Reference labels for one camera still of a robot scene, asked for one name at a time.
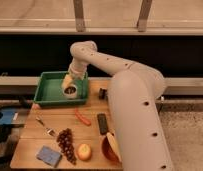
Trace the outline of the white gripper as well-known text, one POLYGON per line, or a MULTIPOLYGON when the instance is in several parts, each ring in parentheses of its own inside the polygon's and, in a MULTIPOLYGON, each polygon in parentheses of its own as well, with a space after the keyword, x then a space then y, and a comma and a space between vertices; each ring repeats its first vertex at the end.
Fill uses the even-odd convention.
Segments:
POLYGON ((86 71, 87 71, 86 65, 84 65, 81 62, 72 61, 68 69, 69 74, 66 74, 63 79, 63 82, 61 85, 62 89, 68 88, 72 84, 73 79, 83 80, 86 71))

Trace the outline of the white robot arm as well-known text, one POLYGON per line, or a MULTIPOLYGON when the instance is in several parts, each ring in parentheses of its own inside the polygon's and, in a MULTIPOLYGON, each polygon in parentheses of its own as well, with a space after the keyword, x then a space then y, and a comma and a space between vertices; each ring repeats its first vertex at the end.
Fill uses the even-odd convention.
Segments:
POLYGON ((100 53, 93 41, 71 45, 71 78, 83 78, 88 65, 111 76, 108 103, 124 171, 175 171, 155 100, 166 89, 160 71, 136 61, 100 53))

